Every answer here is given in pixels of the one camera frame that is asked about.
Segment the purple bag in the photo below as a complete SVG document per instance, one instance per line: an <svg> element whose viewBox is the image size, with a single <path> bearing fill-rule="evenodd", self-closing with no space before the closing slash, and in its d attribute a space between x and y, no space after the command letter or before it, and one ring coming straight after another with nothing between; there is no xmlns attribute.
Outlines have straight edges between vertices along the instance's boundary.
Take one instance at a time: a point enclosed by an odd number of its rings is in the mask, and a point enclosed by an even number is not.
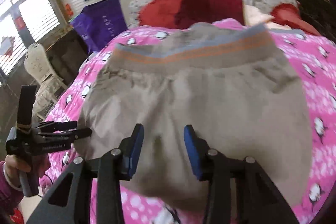
<svg viewBox="0 0 336 224"><path fill-rule="evenodd" d="M70 24L87 44L89 53L99 52L127 30L119 0L102 0L88 5Z"/></svg>

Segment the human hand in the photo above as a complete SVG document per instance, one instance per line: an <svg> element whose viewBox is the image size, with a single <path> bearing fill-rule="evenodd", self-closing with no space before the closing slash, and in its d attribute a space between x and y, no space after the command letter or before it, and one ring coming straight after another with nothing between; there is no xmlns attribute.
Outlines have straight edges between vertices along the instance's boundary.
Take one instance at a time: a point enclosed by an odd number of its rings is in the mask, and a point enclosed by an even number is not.
<svg viewBox="0 0 336 224"><path fill-rule="evenodd" d="M50 168L50 161L47 155L39 155L33 157L33 165L35 166L38 176L41 178L44 176L45 171ZM10 182L15 186L19 187L21 185L18 170L24 172L30 172L31 167L24 160L20 159L16 155L7 155L5 159L4 171L10 180Z"/></svg>

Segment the elastic waistband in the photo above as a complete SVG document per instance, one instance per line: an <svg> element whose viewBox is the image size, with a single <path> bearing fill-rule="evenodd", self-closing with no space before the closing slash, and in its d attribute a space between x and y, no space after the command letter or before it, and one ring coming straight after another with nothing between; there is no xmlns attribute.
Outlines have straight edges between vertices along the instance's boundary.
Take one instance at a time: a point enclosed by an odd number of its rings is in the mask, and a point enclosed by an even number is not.
<svg viewBox="0 0 336 224"><path fill-rule="evenodd" d="M172 47L166 52L156 49L152 45L118 44L109 59L108 68L173 74L188 67L207 69L239 66L265 60L280 51L263 25L230 35L219 35L201 43Z"/></svg>

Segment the red sign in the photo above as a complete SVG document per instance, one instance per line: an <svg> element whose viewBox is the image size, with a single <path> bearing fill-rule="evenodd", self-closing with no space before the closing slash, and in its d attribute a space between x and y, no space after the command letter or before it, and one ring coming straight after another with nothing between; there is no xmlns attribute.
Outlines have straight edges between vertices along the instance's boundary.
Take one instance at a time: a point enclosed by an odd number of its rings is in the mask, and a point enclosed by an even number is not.
<svg viewBox="0 0 336 224"><path fill-rule="evenodd" d="M22 17L18 17L14 20L15 26L18 30L22 30L26 27L26 24Z"/></svg>
<svg viewBox="0 0 336 224"><path fill-rule="evenodd" d="M65 4L65 9L67 10L68 16L72 17L74 15L74 12L72 11L70 4Z"/></svg>

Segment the window frame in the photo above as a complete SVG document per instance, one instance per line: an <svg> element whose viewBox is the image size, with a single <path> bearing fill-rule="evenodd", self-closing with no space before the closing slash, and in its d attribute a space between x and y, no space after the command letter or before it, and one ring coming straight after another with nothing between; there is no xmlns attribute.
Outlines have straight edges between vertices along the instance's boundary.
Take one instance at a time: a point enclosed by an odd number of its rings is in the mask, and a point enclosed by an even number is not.
<svg viewBox="0 0 336 224"><path fill-rule="evenodd" d="M0 16L0 22L8 15L11 15L13 20L15 18L17 18L18 16L21 15L20 10L19 10L19 5L22 4L24 1L26 0L19 0L16 3L13 4L13 1L10 0L12 3L12 6L5 11L1 16ZM23 44L28 48L28 46L30 44L33 43L41 43L43 44L43 41L46 40L46 38L48 38L52 33L55 33L61 29L63 29L64 27L66 27L66 25L68 24L67 20L67 14L63 8L63 4L61 2L61 0L49 0L50 5L53 9L53 11L55 12L55 15L59 21L59 24L53 28L52 30L50 30L48 33L46 33L43 37L41 37L38 41L34 41L33 37L31 36L29 30L27 27L25 27L22 30L18 30L17 31L19 33L19 36L21 37L21 40L23 42ZM25 59L25 55L23 55L18 61L17 63L14 65L14 67L11 69L11 71L9 72L8 75L5 75L5 73L3 72L3 70L0 68L0 86L5 86L6 85L6 80L7 78L10 78L11 75L13 73L15 73L15 71L17 70L17 68L23 64Z"/></svg>

